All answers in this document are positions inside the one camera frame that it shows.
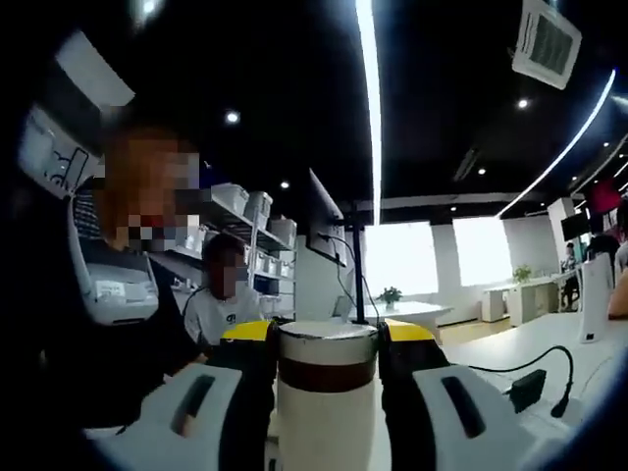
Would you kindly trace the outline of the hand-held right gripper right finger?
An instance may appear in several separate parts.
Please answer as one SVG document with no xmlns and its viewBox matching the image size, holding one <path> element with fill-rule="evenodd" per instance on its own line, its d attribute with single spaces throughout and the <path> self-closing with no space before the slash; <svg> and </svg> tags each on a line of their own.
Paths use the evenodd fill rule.
<svg viewBox="0 0 628 471">
<path fill-rule="evenodd" d="M 394 470 L 520 470 L 537 438 L 511 402 L 452 364 L 418 325 L 378 325 L 382 408 Z"/>
</svg>

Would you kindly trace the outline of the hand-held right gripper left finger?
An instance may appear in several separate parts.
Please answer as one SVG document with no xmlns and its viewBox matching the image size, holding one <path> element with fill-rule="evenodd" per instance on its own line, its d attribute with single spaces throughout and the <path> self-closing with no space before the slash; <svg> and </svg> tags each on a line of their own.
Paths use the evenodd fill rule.
<svg viewBox="0 0 628 471">
<path fill-rule="evenodd" d="M 237 325 L 207 362 L 189 364 L 151 392 L 132 423 L 85 435 L 119 470 L 270 469 L 278 327 Z"/>
</svg>

